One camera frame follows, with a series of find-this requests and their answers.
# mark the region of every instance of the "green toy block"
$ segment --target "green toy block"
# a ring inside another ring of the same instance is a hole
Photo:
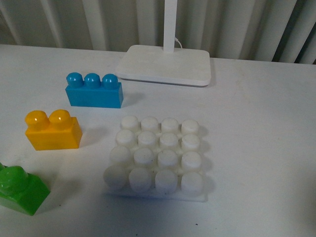
[[[49,193],[36,175],[0,163],[0,205],[33,216]]]

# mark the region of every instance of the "white lamp base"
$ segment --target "white lamp base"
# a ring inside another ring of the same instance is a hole
[[[209,53],[204,50],[133,45],[117,67],[122,79],[206,86],[211,81]]]

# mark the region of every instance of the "desk lamp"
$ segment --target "desk lamp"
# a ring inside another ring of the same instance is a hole
[[[119,78],[190,86],[210,83],[207,51],[174,48],[176,15],[177,0],[165,0],[163,47],[131,46],[117,67]]]

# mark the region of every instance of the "toy block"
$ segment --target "toy block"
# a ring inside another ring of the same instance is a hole
[[[106,74],[100,81],[95,73],[85,76],[79,73],[67,76],[66,94],[71,106],[120,108],[123,102],[123,90],[118,77]]]
[[[66,110],[56,110],[49,118],[35,110],[26,115],[25,122],[25,135],[37,151],[79,148],[82,131],[77,118]]]
[[[36,175],[20,166],[6,167],[0,163],[0,205],[33,216],[49,194]]]
[[[143,198],[206,201],[199,124],[154,117],[121,120],[104,171],[106,193]]]

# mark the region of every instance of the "white table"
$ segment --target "white table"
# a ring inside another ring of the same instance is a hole
[[[316,236],[315,65],[210,59],[210,86],[121,80],[121,109],[70,106],[68,73],[102,77],[123,55],[0,45],[0,162],[51,189],[34,216],[0,207],[2,237]],[[56,109],[78,118],[80,148],[37,152],[24,117]],[[207,202],[104,194],[125,115],[200,123]]]

